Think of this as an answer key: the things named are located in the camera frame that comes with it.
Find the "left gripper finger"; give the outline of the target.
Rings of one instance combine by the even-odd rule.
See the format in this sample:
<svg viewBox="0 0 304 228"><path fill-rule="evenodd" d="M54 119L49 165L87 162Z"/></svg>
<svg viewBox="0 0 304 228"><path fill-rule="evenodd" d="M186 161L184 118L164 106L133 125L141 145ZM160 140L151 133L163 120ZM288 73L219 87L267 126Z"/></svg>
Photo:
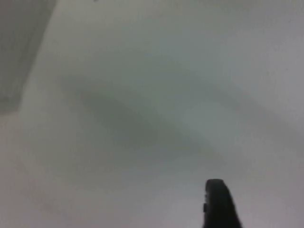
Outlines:
<svg viewBox="0 0 304 228"><path fill-rule="evenodd" d="M232 194L222 179L208 179L203 203L204 228L242 228Z"/></svg>

